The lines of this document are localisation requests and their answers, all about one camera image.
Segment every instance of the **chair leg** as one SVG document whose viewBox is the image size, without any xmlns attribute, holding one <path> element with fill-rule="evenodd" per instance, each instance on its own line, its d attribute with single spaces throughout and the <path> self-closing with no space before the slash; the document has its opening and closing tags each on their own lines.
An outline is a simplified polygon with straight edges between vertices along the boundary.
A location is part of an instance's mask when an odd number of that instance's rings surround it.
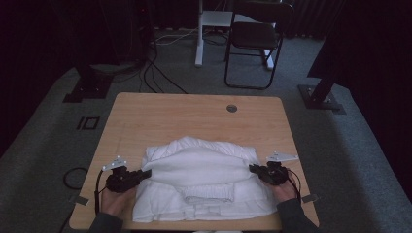
<svg viewBox="0 0 412 233">
<path fill-rule="evenodd" d="M 234 88 L 245 88 L 245 89 L 258 89 L 258 90 L 265 90 L 267 89 L 269 86 L 272 85 L 273 83 L 273 78 L 275 76 L 275 69 L 276 69 L 276 63 L 274 64 L 272 73 L 270 75 L 270 80 L 269 80 L 269 84 L 266 86 L 250 86 L 250 85 L 237 85 L 237 84 L 231 84 L 227 81 L 227 72 L 228 72 L 228 67 L 229 67 L 229 58 L 230 58 L 230 48 L 227 50 L 227 58 L 226 58 L 226 63 L 225 63 L 225 67 L 224 67 L 224 83 L 229 86 L 229 87 L 234 87 Z"/>
<path fill-rule="evenodd" d="M 230 84 L 227 82 L 227 70 L 228 70 L 228 67 L 229 67 L 230 46 L 231 46 L 231 44 L 228 41 L 227 42 L 227 47 L 226 47 L 226 54 L 224 56 L 224 61 L 226 62 L 226 64 L 224 65 L 224 83 L 227 86 L 230 86 Z"/>
<path fill-rule="evenodd" d="M 282 41 L 281 41 L 279 47 L 277 48 L 275 61 L 273 62 L 272 74 L 270 75 L 269 84 L 266 86 L 266 88 L 268 88 L 269 86 L 271 86 L 272 83 L 273 83 L 273 78 L 275 77 L 276 67 L 278 66 L 279 54 L 281 53 L 281 47 L 282 47 Z"/>
<path fill-rule="evenodd" d="M 264 60 L 267 62 L 267 60 L 269 59 L 270 55 L 272 54 L 273 50 L 271 50 L 269 52 L 269 54 L 264 58 Z"/>
</svg>

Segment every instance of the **metal bracket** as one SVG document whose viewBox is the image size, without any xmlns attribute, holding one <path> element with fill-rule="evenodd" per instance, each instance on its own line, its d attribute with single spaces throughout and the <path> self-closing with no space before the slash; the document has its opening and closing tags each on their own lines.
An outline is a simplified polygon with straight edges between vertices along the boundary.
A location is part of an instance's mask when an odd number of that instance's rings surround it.
<svg viewBox="0 0 412 233">
<path fill-rule="evenodd" d="M 319 102 L 312 99 L 312 94 L 316 86 L 298 85 L 300 94 L 307 109 L 332 110 L 335 115 L 346 115 L 341 104 L 338 104 L 332 93 L 329 93 L 325 100 Z"/>
<path fill-rule="evenodd" d="M 115 160 L 113 160 L 113 162 L 111 162 L 110 164 L 103 166 L 102 171 L 108 171 L 114 168 L 118 168 L 121 166 L 126 166 L 127 161 L 120 158 L 120 156 L 118 155 L 118 158 L 116 158 Z"/>
<path fill-rule="evenodd" d="M 291 161 L 291 160 L 297 160 L 299 159 L 298 155 L 290 155 L 286 153 L 279 153 L 279 152 L 273 152 L 272 155 L 266 157 L 267 161 L 272 161 L 272 162 L 283 162 L 283 161 Z"/>
</svg>

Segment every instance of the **stand base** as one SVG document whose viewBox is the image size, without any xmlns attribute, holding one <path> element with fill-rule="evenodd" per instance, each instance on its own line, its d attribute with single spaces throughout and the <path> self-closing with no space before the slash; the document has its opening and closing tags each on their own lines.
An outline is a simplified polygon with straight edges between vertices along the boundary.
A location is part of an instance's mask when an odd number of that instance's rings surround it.
<svg viewBox="0 0 412 233">
<path fill-rule="evenodd" d="M 315 85 L 298 85 L 297 87 L 299 88 L 307 109 L 332 110 L 336 115 L 346 115 L 343 106 L 336 102 L 332 93 L 330 93 L 323 102 L 317 102 L 312 101 L 311 99 L 313 90 L 316 88 Z"/>
<path fill-rule="evenodd" d="M 97 75 L 98 82 L 94 89 L 82 89 L 82 79 L 80 79 L 73 92 L 66 94 L 63 103 L 81 103 L 83 99 L 104 99 L 112 84 L 113 76 Z"/>
</svg>

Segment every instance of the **wire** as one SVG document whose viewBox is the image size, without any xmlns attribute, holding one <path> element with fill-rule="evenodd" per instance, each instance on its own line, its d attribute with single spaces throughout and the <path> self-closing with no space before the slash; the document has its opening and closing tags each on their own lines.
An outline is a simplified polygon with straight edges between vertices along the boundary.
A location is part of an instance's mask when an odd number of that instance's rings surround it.
<svg viewBox="0 0 412 233">
<path fill-rule="evenodd" d="M 158 46 L 169 46 L 169 45 L 172 45 L 173 43 L 175 43 L 175 42 L 177 42 L 177 41 L 179 41 L 179 40 L 181 40 L 181 39 L 189 36 L 189 35 L 190 35 L 191 33 L 193 33 L 197 28 L 198 28 L 198 27 L 192 29 L 189 33 L 187 33 L 187 34 L 185 34 L 185 35 L 165 35 L 165 36 L 162 36 L 162 37 L 156 39 L 156 41 L 159 41 L 159 40 L 161 40 L 161 39 L 163 39 L 163 38 L 166 38 L 166 37 L 178 37 L 178 38 L 175 39 L 175 40 L 172 41 L 172 42 L 164 43 L 164 44 L 159 44 L 159 43 L 157 43 L 157 45 L 158 45 Z"/>
<path fill-rule="evenodd" d="M 67 171 L 67 172 L 64 174 L 64 176 L 63 176 L 63 183 L 64 183 L 64 185 L 65 185 L 66 187 L 68 187 L 68 188 L 70 188 L 70 189 L 74 189 L 74 190 L 80 190 L 80 189 L 82 189 L 81 186 L 80 186 L 80 187 L 74 187 L 74 186 L 70 185 L 70 184 L 67 182 L 67 176 L 69 176 L 70 173 L 72 173 L 72 172 L 74 172 L 74 171 L 77 171 L 77 170 L 82 170 L 82 171 L 85 171 L 85 172 L 87 173 L 87 169 L 86 169 L 86 168 L 82 168 L 82 167 L 77 167 L 77 168 L 72 168 L 72 169 L 70 169 L 70 170 Z"/>
<path fill-rule="evenodd" d="M 138 92 L 142 92 L 142 85 L 143 85 L 143 80 L 142 80 L 142 76 L 141 76 L 142 72 L 139 72 L 139 80 L 140 80 L 140 84 L 139 84 L 139 90 Z"/>
<path fill-rule="evenodd" d="M 142 69 L 139 69 L 139 70 L 135 71 L 135 72 L 134 72 L 132 75 L 130 75 L 129 77 L 124 78 L 124 79 L 122 79 L 122 80 L 112 81 L 112 83 L 123 83 L 123 82 L 129 81 L 129 80 L 133 79 L 133 78 L 136 77 L 136 76 L 140 76 L 140 73 L 141 73 L 141 72 L 142 72 Z"/>
<path fill-rule="evenodd" d="M 296 184 L 292 181 L 291 178 L 289 178 L 289 176 L 288 176 L 288 181 L 292 184 L 294 190 L 296 191 L 297 200 L 299 200 L 299 202 L 301 202 L 302 198 L 301 198 L 301 194 L 300 194 L 300 189 L 301 189 L 300 178 L 294 171 L 292 171 L 292 170 L 288 170 L 288 171 L 291 172 L 292 174 L 294 174 L 294 176 L 297 178 L 297 181 L 299 183 L 299 188 L 297 188 Z"/>
<path fill-rule="evenodd" d="M 135 63 L 132 66 L 125 67 L 123 69 L 117 70 L 117 71 L 102 71 L 97 68 L 93 68 L 94 72 L 96 74 L 101 74 L 101 75 L 111 75 L 111 76 L 116 76 L 116 75 L 124 75 L 124 74 L 130 74 L 135 72 L 138 69 L 141 69 L 145 65 L 144 60 L 136 60 Z"/>
<path fill-rule="evenodd" d="M 226 43 L 227 43 L 227 36 L 224 35 L 223 33 L 218 33 L 218 36 L 223 37 L 223 38 L 224 38 L 224 41 L 223 41 L 223 42 L 216 42 L 216 41 L 213 41 L 213 40 L 204 38 L 204 37 L 203 37 L 203 41 L 204 41 L 205 43 L 207 43 L 207 44 L 209 44 L 209 45 L 213 45 L 213 46 L 225 46 Z"/>
<path fill-rule="evenodd" d="M 99 183 L 100 183 L 100 177 L 102 176 L 102 173 L 103 173 L 103 170 L 100 170 L 99 175 L 97 176 L 96 189 L 94 189 L 94 212 L 96 214 L 100 212 L 99 194 L 101 191 L 99 191 Z"/>
<path fill-rule="evenodd" d="M 64 183 L 64 185 L 65 185 L 66 187 L 68 187 L 68 188 L 70 188 L 70 189 L 74 189 L 74 190 L 80 190 L 80 189 L 82 189 L 81 187 L 74 187 L 74 186 L 70 185 L 70 184 L 67 182 L 67 176 L 69 176 L 70 173 L 72 173 L 72 172 L 74 172 L 74 171 L 77 171 L 77 170 L 82 170 L 82 171 L 85 171 L 85 172 L 87 173 L 87 169 L 86 169 L 86 168 L 82 168 L 82 167 L 76 167 L 76 168 L 70 169 L 70 170 L 67 171 L 67 172 L 64 174 L 64 176 L 63 176 L 63 183 Z M 74 209 L 70 212 L 70 214 L 67 216 L 67 218 L 64 219 L 63 224 L 60 226 L 60 229 L 58 230 L 59 233 L 63 232 L 64 227 L 66 226 L 67 222 L 69 221 L 70 217 L 71 217 L 72 214 L 73 214 L 73 211 L 74 211 Z"/>
<path fill-rule="evenodd" d="M 156 70 L 163 76 L 163 78 L 165 78 L 167 81 L 171 82 L 173 85 L 175 85 L 176 87 L 178 87 L 182 92 L 184 92 L 184 94 L 188 94 L 188 93 L 187 93 L 184 89 L 182 89 L 179 85 L 177 85 L 177 84 L 174 83 L 172 80 L 170 80 L 170 79 L 160 70 L 160 68 L 158 68 L 158 67 L 155 65 L 155 60 L 157 59 L 157 50 L 154 49 L 154 48 L 151 48 L 151 49 L 154 50 L 154 59 L 151 60 L 151 59 L 149 59 L 148 57 L 146 57 L 146 59 L 149 61 L 150 64 L 148 65 L 148 67 L 146 67 L 145 72 L 144 72 L 144 74 L 143 74 L 143 80 L 144 80 L 146 86 L 147 86 L 151 91 L 153 91 L 154 93 L 157 93 L 157 91 L 156 91 L 152 86 L 149 85 L 148 78 L 147 78 L 147 73 L 148 73 L 148 71 L 149 71 L 149 68 L 151 68 L 151 69 L 152 69 L 152 79 L 153 79 L 153 81 L 154 81 L 154 84 L 157 86 L 157 88 L 160 89 L 161 92 L 164 93 L 164 91 L 160 88 L 160 86 L 158 85 L 158 83 L 155 81 L 155 72 L 154 72 L 154 70 L 153 70 L 153 68 L 155 67 Z"/>
</svg>

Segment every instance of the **chair seat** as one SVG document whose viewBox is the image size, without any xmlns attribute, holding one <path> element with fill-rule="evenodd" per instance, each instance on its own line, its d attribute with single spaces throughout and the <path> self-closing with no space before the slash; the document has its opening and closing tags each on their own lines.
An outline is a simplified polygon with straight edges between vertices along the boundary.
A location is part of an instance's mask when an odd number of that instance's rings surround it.
<svg viewBox="0 0 412 233">
<path fill-rule="evenodd" d="M 234 22 L 232 43 L 237 48 L 275 50 L 279 34 L 271 24 L 254 22 Z"/>
</svg>

